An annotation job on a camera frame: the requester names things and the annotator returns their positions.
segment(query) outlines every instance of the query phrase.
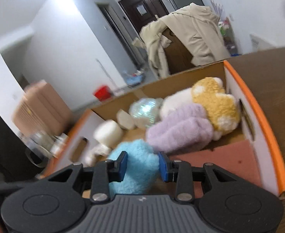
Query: blue plush toy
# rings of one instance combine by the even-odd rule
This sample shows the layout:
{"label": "blue plush toy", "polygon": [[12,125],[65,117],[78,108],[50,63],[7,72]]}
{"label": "blue plush toy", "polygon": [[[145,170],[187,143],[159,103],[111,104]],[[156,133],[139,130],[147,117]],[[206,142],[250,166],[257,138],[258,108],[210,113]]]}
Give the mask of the blue plush toy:
{"label": "blue plush toy", "polygon": [[143,194],[159,174],[159,157],[152,147],[142,139],[123,142],[110,154],[108,159],[116,160],[122,151],[128,153],[127,168],[122,182],[109,184],[114,194]]}

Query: lavender fluffy slipper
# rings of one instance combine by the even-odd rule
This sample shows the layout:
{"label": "lavender fluffy slipper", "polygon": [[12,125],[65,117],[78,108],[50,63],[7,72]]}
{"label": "lavender fluffy slipper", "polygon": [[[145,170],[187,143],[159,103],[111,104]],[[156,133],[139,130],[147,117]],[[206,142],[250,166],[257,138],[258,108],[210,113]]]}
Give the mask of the lavender fluffy slipper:
{"label": "lavender fluffy slipper", "polygon": [[213,126],[202,105],[190,103],[179,107],[146,132],[146,141],[155,152],[171,153],[191,145],[199,151],[213,137]]}

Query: yellow and white stuffed animal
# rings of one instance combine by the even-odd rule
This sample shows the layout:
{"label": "yellow and white stuffed animal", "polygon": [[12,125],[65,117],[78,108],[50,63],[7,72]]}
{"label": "yellow and white stuffed animal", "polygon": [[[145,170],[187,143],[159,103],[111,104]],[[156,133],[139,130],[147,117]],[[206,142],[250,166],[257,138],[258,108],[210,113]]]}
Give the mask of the yellow and white stuffed animal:
{"label": "yellow and white stuffed animal", "polygon": [[213,140],[229,134],[240,122],[238,104],[233,95],[226,94],[219,78],[206,77],[192,87],[192,100],[201,104],[213,125]]}

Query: dark brown door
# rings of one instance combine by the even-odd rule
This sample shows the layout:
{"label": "dark brown door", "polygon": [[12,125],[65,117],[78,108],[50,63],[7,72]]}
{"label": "dark brown door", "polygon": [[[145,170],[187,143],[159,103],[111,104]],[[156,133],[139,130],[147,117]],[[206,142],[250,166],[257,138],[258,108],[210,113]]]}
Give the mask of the dark brown door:
{"label": "dark brown door", "polygon": [[168,14],[162,0],[121,0],[119,3],[138,33],[143,26],[156,21],[155,15]]}

